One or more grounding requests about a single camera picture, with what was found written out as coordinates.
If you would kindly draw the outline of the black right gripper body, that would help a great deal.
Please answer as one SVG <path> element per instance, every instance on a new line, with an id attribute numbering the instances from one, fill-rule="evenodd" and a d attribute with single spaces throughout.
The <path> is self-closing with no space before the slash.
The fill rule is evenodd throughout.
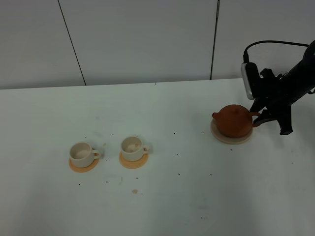
<path id="1" fill-rule="evenodd" d="M 257 88 L 256 98 L 264 97 L 267 99 L 265 109 L 279 111 L 291 106 L 295 68 L 278 76 L 275 76 L 271 69 L 263 69 L 259 75 L 259 81 L 255 84 Z"/>

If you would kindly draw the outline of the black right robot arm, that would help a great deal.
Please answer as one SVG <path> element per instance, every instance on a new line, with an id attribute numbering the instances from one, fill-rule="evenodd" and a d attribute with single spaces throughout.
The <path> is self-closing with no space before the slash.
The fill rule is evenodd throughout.
<path id="1" fill-rule="evenodd" d="M 248 49 L 262 43 L 278 43 L 306 47 L 303 58 L 289 72 L 275 76 L 269 68 L 261 72 L 250 62 Z M 291 105 L 305 94 L 315 92 L 315 43 L 301 44 L 286 41 L 263 40 L 250 44 L 243 52 L 242 78 L 247 97 L 253 100 L 250 112 L 260 113 L 253 121 L 255 127 L 276 120 L 280 134 L 293 132 Z"/>

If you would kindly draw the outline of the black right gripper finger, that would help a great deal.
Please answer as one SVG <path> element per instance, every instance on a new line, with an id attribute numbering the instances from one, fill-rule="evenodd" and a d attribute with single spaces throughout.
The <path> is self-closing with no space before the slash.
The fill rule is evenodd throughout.
<path id="1" fill-rule="evenodd" d="M 264 97 L 258 97 L 254 100 L 250 112 L 251 113 L 260 113 L 266 107 L 267 99 Z"/>
<path id="2" fill-rule="evenodd" d="M 293 132 L 291 123 L 291 107 L 286 107 L 282 110 L 264 109 L 260 116 L 253 121 L 253 124 L 259 126 L 263 123 L 277 121 L 280 126 L 281 135 L 289 135 Z"/>

